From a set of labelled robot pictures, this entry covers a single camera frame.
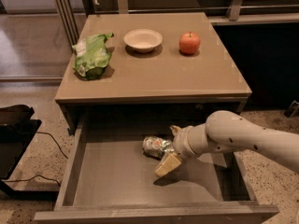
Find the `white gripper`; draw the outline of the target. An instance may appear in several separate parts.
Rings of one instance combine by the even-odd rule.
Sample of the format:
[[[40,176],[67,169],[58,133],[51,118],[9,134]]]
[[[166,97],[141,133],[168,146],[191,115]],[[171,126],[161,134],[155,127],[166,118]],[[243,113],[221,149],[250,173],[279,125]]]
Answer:
[[[205,124],[184,128],[171,125],[170,130],[174,135],[172,146],[176,152],[164,154],[155,169],[155,174],[158,177],[163,177],[178,168],[182,164],[182,159],[198,158],[215,149],[215,142],[206,134]]]

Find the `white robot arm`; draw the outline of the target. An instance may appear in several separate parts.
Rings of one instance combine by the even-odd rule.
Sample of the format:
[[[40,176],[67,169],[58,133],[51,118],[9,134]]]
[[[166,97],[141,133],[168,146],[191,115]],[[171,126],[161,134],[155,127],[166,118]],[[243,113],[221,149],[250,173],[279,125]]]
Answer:
[[[256,125],[225,110],[212,113],[204,124],[170,127],[173,152],[165,154],[155,170],[165,176],[182,164],[205,153],[253,150],[266,158],[299,173],[299,134],[286,133]]]

